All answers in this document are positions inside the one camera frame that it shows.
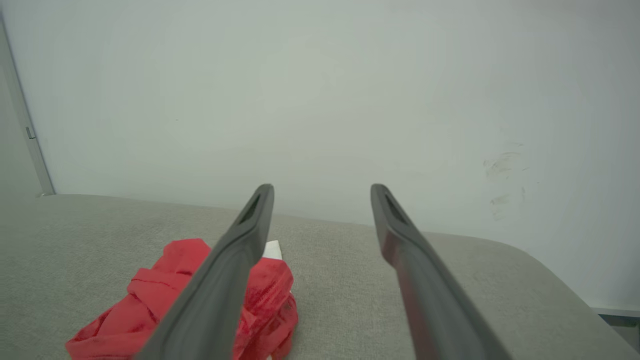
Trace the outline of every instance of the red garment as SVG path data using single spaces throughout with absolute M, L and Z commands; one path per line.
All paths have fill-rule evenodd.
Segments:
M 173 241 L 151 269 L 141 268 L 127 296 L 66 344 L 72 359 L 130 359 L 138 353 L 209 254 L 202 239 Z M 262 258 L 252 269 L 236 331 L 234 359 L 281 359 L 298 323 L 289 292 L 293 276 L 282 260 Z

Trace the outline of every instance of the gray textured surface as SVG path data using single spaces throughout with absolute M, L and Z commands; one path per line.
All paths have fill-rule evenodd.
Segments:
M 66 342 L 125 295 L 169 241 L 213 245 L 236 211 L 55 195 L 0 220 L 0 358 L 65 358 Z M 412 344 L 395 273 L 372 227 L 274 216 L 295 277 L 291 358 L 402 359 Z M 488 240 L 429 234 L 516 359 L 638 359 L 542 264 Z

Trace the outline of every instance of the red cloth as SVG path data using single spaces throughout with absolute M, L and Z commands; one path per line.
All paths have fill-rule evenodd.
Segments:
M 138 353 L 209 254 L 202 239 L 173 241 L 151 269 L 141 268 L 127 296 L 66 344 L 72 359 L 130 359 Z M 236 331 L 234 359 L 281 359 L 298 323 L 289 292 L 293 276 L 282 260 L 262 258 L 252 269 Z

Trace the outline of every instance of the crumpled red fabric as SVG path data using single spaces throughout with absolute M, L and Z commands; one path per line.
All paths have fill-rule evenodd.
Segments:
M 141 268 L 127 296 L 83 327 L 65 346 L 72 359 L 130 359 L 137 354 L 209 254 L 202 239 L 173 241 L 151 269 Z M 234 359 L 282 359 L 298 323 L 293 275 L 282 260 L 252 269 L 233 347 Z

